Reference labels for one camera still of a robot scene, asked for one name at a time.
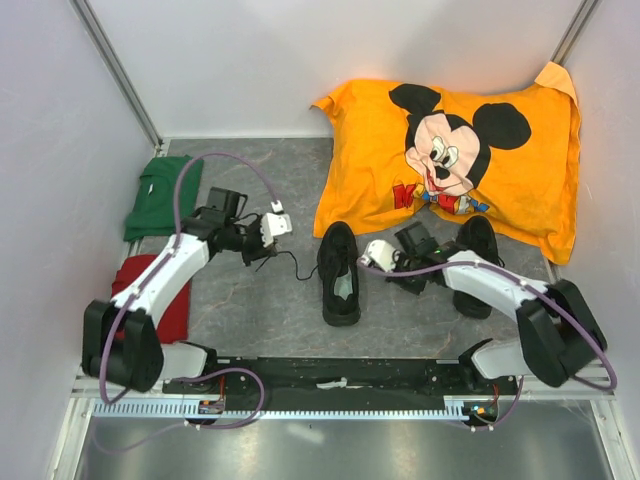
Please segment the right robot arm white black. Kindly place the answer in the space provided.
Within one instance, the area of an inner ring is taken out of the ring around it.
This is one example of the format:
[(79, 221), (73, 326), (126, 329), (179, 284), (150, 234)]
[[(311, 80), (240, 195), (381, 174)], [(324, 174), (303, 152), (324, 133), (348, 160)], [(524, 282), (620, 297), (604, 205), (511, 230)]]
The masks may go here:
[(420, 223), (402, 234), (403, 246), (370, 242), (363, 260), (390, 280), (418, 288), (431, 281), (467, 294), (513, 320), (518, 337), (488, 340), (471, 348), (458, 368), (458, 381), (477, 394), (495, 378), (532, 375), (558, 388), (578, 379), (591, 362), (604, 361), (607, 341), (578, 286), (566, 279), (554, 283), (530, 279), (498, 266), (468, 248), (449, 241), (435, 245)]

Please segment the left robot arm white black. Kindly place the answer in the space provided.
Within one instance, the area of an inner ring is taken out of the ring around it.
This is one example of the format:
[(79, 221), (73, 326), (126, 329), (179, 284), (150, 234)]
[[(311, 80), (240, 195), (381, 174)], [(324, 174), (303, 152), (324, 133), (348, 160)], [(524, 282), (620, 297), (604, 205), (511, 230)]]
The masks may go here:
[(180, 291), (216, 254), (236, 252), (250, 265), (274, 255), (277, 237), (291, 232), (291, 219), (278, 201), (242, 224), (246, 200), (239, 192), (211, 188), (206, 204), (182, 220), (179, 234), (128, 287), (87, 306), (81, 366), (101, 389), (112, 383), (147, 392), (174, 378), (184, 378), (198, 393), (216, 388), (220, 371), (207, 361), (206, 348), (186, 342), (164, 345), (157, 330)]

